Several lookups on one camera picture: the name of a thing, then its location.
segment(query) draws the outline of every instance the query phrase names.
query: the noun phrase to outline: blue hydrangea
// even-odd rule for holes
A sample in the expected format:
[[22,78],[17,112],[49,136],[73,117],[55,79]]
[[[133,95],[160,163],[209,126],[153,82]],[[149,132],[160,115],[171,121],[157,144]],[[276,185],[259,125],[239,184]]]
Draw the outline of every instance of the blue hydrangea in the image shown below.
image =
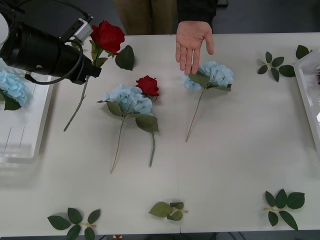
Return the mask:
[[[232,84],[234,81],[234,73],[223,64],[219,64],[216,61],[209,61],[199,66],[199,72],[210,77],[212,85],[219,85],[221,87],[227,87],[228,84]],[[202,89],[200,84],[191,81],[191,79],[184,75],[182,77],[184,86],[194,91]]]
[[0,71],[0,89],[16,100],[21,107],[27,102],[28,87],[13,73]]
[[131,114],[151,115],[152,101],[142,95],[142,90],[136,86],[118,85],[110,93],[106,93],[102,101],[115,102],[124,112]]

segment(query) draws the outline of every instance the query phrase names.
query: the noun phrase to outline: dark floor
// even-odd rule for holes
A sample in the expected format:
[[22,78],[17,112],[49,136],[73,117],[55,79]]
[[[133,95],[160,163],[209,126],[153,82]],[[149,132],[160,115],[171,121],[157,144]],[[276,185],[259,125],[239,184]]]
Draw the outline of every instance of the dark floor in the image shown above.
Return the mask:
[[[69,0],[94,17],[97,25],[107,20],[123,29],[112,0]],[[61,36],[81,17],[73,9],[47,0],[34,0],[24,6],[26,23],[55,36]],[[220,8],[213,20],[214,33],[307,33],[320,32],[320,0],[229,0],[227,8]],[[320,231],[244,232],[246,240],[320,240]],[[236,240],[241,240],[234,233]],[[214,240],[211,233],[178,235],[127,235],[126,240]],[[13,237],[9,240],[64,240],[57,237]],[[234,240],[228,233],[219,233],[216,240]]]

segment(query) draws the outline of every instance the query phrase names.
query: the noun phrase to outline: open palm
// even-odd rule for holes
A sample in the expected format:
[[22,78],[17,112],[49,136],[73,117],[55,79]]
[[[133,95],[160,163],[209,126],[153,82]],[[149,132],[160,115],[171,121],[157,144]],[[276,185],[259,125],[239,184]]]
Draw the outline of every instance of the open palm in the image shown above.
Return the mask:
[[199,68],[200,49],[205,40],[206,49],[210,55],[214,54],[212,29],[204,21],[182,21],[176,31],[175,59],[180,63],[180,70],[186,75],[196,74]]

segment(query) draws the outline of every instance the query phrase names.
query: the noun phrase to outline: white tray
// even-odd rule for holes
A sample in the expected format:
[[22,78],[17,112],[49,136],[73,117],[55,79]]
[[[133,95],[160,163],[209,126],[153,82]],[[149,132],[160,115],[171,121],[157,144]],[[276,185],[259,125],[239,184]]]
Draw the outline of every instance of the white tray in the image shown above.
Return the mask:
[[[8,67],[0,59],[0,70],[16,74],[24,79],[25,71]],[[51,81],[51,76],[32,74],[41,82]],[[0,158],[31,159],[39,153],[39,147],[49,102],[52,85],[36,85],[25,80],[30,95],[27,104],[16,111],[4,111],[4,104],[0,103]]]
[[320,155],[320,49],[317,49],[294,66],[296,79],[302,95],[306,115],[314,138],[314,143]]

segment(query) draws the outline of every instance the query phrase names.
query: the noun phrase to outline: white table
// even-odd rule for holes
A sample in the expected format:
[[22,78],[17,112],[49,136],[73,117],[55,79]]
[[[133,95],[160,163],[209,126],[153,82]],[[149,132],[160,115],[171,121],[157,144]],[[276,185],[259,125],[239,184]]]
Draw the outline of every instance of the white table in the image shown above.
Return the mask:
[[[109,59],[101,77],[90,79],[86,98],[67,132],[82,86],[63,81],[53,90],[40,155],[34,161],[0,164],[0,233],[4,236],[65,235],[46,219],[79,208],[85,218],[100,208],[99,234],[259,231],[290,229],[268,222],[264,192],[281,188],[306,193],[293,212],[301,230],[320,226],[320,160],[295,78],[257,75],[266,51],[296,61],[299,44],[316,48],[320,34],[215,35],[215,54],[202,49],[202,62],[216,60],[234,71],[232,92],[211,89],[185,137],[199,92],[181,84],[175,36],[127,36],[135,52],[133,71]],[[157,78],[155,102],[160,134],[152,168],[151,136],[121,122],[96,103],[118,84],[134,86],[145,75]],[[181,222],[148,214],[158,201],[184,201]]]

